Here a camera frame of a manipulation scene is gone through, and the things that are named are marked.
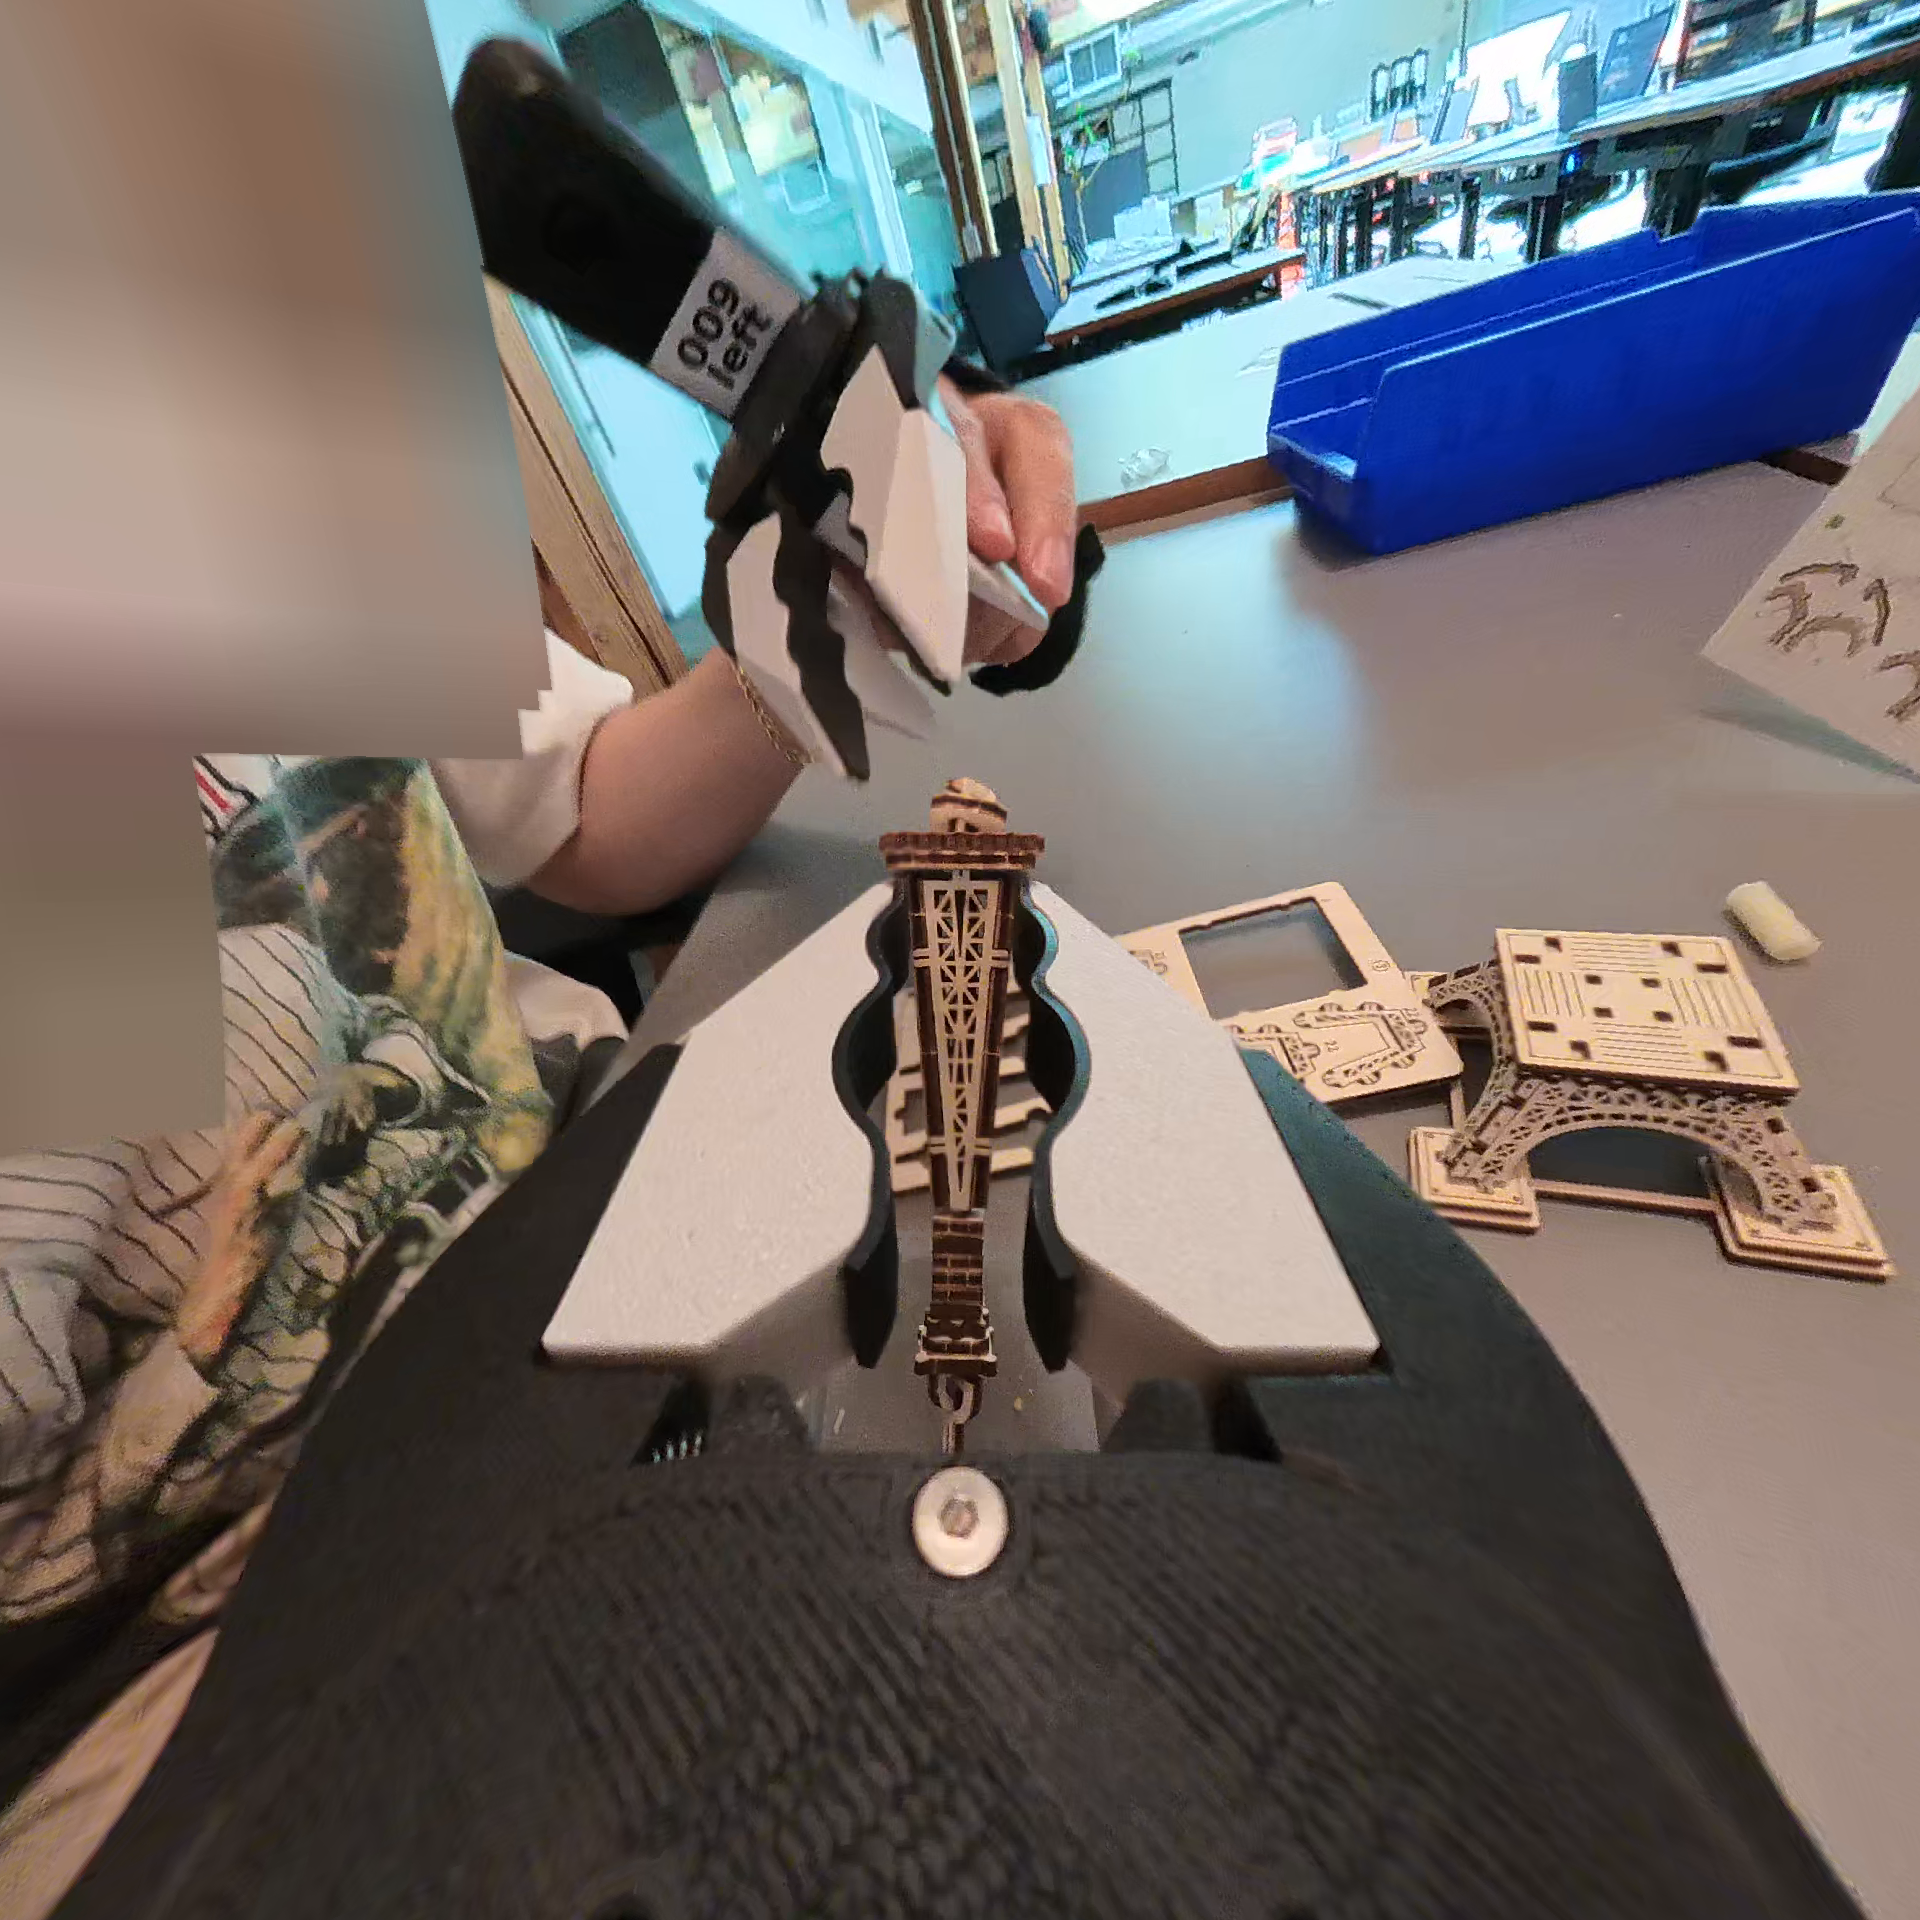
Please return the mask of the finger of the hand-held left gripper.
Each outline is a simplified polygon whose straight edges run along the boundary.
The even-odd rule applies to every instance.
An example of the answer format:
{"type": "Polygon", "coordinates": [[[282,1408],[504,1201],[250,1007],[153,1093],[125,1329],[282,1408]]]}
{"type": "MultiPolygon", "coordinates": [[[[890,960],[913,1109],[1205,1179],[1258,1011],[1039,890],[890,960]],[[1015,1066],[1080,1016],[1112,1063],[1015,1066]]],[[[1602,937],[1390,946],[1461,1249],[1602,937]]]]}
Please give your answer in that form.
{"type": "Polygon", "coordinates": [[[826,546],[781,517],[713,539],[709,617],[737,673],[808,761],[867,783],[871,731],[928,738],[933,705],[895,625],[826,546]]]}
{"type": "Polygon", "coordinates": [[[862,359],[823,432],[785,440],[781,490],[815,535],[845,510],[874,601],[914,666],[949,694],[969,625],[968,463],[953,432],[902,401],[888,362],[862,359]]]}

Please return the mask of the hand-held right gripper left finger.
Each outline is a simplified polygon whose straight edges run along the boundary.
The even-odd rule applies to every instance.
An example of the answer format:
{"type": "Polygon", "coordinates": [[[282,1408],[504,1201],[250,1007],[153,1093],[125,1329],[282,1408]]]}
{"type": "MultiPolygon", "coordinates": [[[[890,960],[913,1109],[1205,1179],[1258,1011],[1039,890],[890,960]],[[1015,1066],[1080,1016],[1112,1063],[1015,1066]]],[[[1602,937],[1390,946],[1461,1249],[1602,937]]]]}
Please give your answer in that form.
{"type": "Polygon", "coordinates": [[[544,1329],[554,1363],[705,1378],[871,1369],[899,1312],[896,891],[875,885],[682,1045],[544,1329]]]}

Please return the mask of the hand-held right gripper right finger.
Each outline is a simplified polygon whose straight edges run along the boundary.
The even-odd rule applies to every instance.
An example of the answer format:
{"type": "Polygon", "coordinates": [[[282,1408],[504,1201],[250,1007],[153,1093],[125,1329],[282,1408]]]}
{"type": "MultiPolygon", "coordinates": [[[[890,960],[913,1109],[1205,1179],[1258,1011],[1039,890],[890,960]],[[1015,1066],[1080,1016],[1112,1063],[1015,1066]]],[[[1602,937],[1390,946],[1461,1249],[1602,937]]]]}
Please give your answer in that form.
{"type": "Polygon", "coordinates": [[[1351,1377],[1379,1334],[1223,1026],[1046,883],[1034,1016],[1069,1097],[1029,1186],[1039,1349],[1086,1377],[1351,1377]]]}

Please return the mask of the wooden tower spire model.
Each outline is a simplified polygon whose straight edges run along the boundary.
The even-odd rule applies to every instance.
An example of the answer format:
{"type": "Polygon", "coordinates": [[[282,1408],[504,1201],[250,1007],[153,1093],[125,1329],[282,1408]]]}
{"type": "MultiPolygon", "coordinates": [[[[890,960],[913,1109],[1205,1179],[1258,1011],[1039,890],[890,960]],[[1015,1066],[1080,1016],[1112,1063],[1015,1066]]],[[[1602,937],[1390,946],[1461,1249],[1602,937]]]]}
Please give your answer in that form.
{"type": "Polygon", "coordinates": [[[992,1123],[1017,909],[1042,848],[971,777],[933,795],[923,830],[880,840],[909,915],[928,1133],[928,1309],[914,1367],[952,1462],[999,1369],[985,1278],[992,1123]]]}

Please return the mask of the person's left forearm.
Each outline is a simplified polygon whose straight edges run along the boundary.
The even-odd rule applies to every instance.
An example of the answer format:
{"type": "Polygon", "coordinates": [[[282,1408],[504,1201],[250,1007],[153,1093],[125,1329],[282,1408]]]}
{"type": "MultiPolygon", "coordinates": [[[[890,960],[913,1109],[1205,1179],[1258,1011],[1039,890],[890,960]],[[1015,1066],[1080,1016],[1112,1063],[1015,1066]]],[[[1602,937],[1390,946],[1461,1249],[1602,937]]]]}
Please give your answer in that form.
{"type": "Polygon", "coordinates": [[[528,890],[605,919],[696,897],[776,819],[805,769],[737,664],[712,651],[675,686],[597,722],[574,833],[528,890]]]}

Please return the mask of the person's left hand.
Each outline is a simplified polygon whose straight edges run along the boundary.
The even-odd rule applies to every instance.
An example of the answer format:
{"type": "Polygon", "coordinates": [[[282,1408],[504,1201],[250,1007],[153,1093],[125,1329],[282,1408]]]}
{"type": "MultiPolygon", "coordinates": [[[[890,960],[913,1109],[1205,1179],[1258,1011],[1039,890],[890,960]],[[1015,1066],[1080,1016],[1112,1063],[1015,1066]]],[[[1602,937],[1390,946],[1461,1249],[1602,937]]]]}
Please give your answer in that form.
{"type": "Polygon", "coordinates": [[[1061,678],[1065,661],[1054,626],[1077,621],[1077,485],[1072,440],[1042,402],[985,386],[971,368],[949,368],[939,394],[968,466],[968,551],[984,567],[1008,567],[1047,613],[1029,631],[997,609],[977,609],[968,625],[974,685],[994,696],[1039,691],[1061,678]]]}

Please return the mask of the wooden cut-out parts sheet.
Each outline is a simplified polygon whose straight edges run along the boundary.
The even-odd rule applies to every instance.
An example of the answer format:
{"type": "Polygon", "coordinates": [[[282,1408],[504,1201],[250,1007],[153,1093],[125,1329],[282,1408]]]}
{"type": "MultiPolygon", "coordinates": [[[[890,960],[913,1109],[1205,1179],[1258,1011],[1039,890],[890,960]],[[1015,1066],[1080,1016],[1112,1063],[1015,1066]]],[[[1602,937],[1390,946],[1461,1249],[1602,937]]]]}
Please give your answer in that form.
{"type": "MultiPolygon", "coordinates": [[[[1234,1013],[1217,1024],[1243,1050],[1272,1057],[1330,1109],[1454,1083],[1461,1075],[1457,1045],[1424,998],[1424,984],[1439,977],[1406,973],[1350,890],[1335,881],[1136,929],[1114,941],[1205,1013],[1207,999],[1186,951],[1190,941],[1305,910],[1326,923],[1326,945],[1353,973],[1353,981],[1337,993],[1234,1013]]],[[[992,1177],[1032,1168],[1029,1123],[1047,1112],[1024,1071],[1029,1019],[1023,993],[1013,990],[990,1128],[992,1177]]],[[[930,1152],[917,1019],[905,993],[896,1001],[896,1043],[903,1058],[885,1093],[883,1136],[895,1195],[909,1195],[930,1186],[930,1152]]]]}

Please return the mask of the black screen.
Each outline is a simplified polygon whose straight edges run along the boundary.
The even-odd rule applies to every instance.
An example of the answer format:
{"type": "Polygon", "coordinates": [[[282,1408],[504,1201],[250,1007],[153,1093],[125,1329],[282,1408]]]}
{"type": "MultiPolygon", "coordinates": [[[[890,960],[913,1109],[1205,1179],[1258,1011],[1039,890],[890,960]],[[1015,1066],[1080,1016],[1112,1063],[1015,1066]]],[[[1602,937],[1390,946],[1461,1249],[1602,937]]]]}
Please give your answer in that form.
{"type": "Polygon", "coordinates": [[[953,293],[978,362],[1008,382],[1023,379],[1063,306],[1046,254],[1024,245],[966,262],[953,272],[953,293]]]}

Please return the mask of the adjacent pale table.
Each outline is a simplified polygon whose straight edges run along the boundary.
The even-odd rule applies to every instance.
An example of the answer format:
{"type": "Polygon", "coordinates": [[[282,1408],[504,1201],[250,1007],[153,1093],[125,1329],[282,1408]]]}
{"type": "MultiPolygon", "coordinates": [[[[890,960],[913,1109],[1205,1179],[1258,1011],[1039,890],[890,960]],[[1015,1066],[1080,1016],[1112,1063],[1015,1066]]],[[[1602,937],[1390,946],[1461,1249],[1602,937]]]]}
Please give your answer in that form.
{"type": "Polygon", "coordinates": [[[1179,517],[1240,513],[1288,491],[1267,461],[1264,423],[1289,345],[1502,275],[1506,266],[1486,259],[1415,256],[1099,354],[1032,379],[1023,392],[1065,422],[1080,517],[1104,538],[1129,538],[1179,517]],[[1122,491],[1121,461],[1146,446],[1171,449],[1178,479],[1122,491]]]}

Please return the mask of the person's printed shirt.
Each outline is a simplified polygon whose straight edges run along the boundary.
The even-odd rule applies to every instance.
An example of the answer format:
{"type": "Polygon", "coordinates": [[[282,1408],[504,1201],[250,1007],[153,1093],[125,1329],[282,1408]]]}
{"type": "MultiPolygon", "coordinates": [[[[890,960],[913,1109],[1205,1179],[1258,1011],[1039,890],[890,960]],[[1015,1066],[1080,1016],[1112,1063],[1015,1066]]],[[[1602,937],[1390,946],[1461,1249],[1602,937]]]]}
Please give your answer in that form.
{"type": "Polygon", "coordinates": [[[209,758],[225,1120],[8,1159],[5,1633],[141,1606],[258,1512],[323,1394],[554,1136],[597,990],[487,883],[582,821],[633,688],[561,635],[519,760],[209,758]]]}

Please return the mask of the wooden tower base model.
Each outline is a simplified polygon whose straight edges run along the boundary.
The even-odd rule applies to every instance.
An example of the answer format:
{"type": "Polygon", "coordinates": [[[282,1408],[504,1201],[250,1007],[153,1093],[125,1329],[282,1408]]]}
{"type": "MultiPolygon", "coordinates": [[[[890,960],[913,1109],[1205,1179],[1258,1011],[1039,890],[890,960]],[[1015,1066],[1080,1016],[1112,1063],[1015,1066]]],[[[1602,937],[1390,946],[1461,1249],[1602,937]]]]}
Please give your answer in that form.
{"type": "Polygon", "coordinates": [[[1717,936],[1501,929],[1475,968],[1411,977],[1453,1039],[1483,1037],[1475,1102],[1409,1136],[1409,1182],[1457,1225],[1537,1233],[1542,1201],[1712,1224],[1737,1264],[1889,1283],[1896,1264],[1855,1176],[1811,1159],[1801,1083],[1739,951],[1717,936]],[[1574,1136],[1682,1146],[1699,1191],[1538,1179],[1574,1136]]]}

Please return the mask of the row of background work tables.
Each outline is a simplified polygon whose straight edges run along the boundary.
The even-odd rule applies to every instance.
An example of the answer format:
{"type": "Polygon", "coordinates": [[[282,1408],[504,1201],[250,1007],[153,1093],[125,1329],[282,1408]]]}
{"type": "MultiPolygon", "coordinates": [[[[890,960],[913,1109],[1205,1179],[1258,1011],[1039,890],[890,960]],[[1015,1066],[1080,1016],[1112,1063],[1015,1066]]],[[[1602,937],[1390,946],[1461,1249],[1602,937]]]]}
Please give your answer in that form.
{"type": "Polygon", "coordinates": [[[1729,207],[1800,161],[1824,149],[1840,125],[1840,104],[1871,90],[1905,85],[1905,110],[1880,165],[1877,186],[1917,186],[1917,5],[1847,39],[1819,39],[1766,63],[1689,80],[1554,128],[1449,145],[1401,142],[1370,161],[1335,168],[1293,198],[1299,248],[1243,251],[1166,288],[1129,296],[1075,293],[1053,318],[1046,345],[1080,349],[1222,309],[1248,290],[1286,290],[1368,272],[1384,245],[1395,263],[1415,251],[1430,208],[1457,211],[1457,256],[1475,256],[1486,216],[1526,208],[1523,259],[1561,248],[1571,208],[1599,181],[1641,178],[1647,223],[1663,239],[1695,224],[1710,207],[1729,207]]]}

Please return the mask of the pale parts sheet with curved cut-outs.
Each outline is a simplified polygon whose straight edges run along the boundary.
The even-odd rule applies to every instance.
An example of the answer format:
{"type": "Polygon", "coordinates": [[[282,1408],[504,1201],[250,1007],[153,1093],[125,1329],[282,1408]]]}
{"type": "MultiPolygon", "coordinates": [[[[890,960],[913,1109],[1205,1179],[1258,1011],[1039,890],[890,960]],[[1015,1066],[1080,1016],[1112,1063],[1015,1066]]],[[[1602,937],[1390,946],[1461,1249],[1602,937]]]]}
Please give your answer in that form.
{"type": "Polygon", "coordinates": [[[1918,415],[1903,411],[1766,566],[1703,657],[1918,771],[1918,415]]]}

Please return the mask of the person's beige trousers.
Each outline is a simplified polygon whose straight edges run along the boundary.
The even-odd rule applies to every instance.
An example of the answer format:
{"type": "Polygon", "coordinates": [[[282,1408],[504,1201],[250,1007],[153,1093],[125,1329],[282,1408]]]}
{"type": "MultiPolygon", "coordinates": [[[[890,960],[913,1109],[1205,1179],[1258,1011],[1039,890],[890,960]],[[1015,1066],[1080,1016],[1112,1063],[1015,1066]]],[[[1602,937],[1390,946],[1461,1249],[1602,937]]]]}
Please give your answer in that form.
{"type": "Polygon", "coordinates": [[[217,1640],[209,1623],[161,1657],[8,1806],[5,1919],[49,1919],[81,1882],[175,1738],[217,1640]]]}

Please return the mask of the wooden partition frame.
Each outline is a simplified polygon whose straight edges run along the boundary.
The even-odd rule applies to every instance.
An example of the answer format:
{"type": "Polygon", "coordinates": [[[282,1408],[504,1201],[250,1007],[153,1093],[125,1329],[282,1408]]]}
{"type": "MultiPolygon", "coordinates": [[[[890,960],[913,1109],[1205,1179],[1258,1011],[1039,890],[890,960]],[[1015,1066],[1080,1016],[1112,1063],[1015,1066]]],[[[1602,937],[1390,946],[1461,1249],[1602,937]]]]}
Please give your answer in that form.
{"type": "Polygon", "coordinates": [[[590,455],[509,288],[486,279],[533,549],[573,621],[573,645],[648,701],[689,673],[590,455]]]}

